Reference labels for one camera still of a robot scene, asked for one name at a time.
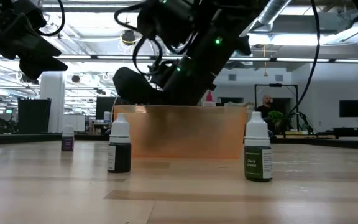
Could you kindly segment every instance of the purple label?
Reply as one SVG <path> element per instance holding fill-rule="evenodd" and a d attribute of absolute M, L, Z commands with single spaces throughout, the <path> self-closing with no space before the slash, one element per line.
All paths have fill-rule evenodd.
<path fill-rule="evenodd" d="M 74 137 L 62 137 L 62 151 L 72 151 L 74 148 Z"/>

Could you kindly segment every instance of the translucent orange box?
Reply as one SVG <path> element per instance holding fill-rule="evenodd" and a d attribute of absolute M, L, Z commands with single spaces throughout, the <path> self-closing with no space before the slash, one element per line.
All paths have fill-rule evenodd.
<path fill-rule="evenodd" d="M 243 107 L 114 107 L 130 124 L 132 157 L 237 159 L 243 148 Z"/>

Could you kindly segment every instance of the wooden table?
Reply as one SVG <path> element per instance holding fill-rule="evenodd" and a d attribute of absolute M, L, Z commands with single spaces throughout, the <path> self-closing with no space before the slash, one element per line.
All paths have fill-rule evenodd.
<path fill-rule="evenodd" d="M 358 150 L 273 145 L 270 183 L 241 160 L 134 159 L 107 173 L 106 142 L 0 145 L 0 223 L 357 223 Z"/>

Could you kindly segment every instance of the red object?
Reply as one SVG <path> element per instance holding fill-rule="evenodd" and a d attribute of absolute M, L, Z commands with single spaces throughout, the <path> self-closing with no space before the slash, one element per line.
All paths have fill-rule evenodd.
<path fill-rule="evenodd" d="M 212 100 L 212 92 L 211 91 L 208 91 L 208 95 L 206 95 L 206 101 L 207 102 L 213 102 L 213 100 Z"/>

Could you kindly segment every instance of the metal frame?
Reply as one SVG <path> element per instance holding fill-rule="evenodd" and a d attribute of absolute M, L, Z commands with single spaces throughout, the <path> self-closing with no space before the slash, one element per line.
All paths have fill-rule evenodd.
<path fill-rule="evenodd" d="M 271 84 L 255 84 L 254 85 L 254 96 L 255 96 L 255 109 L 257 108 L 257 87 L 258 86 L 269 86 L 272 88 L 281 88 L 283 86 L 292 86 L 295 87 L 295 104 L 298 104 L 298 85 L 290 85 L 290 84 L 281 84 L 281 83 L 271 83 Z M 297 106 L 296 109 L 296 128 L 299 130 L 299 107 Z"/>

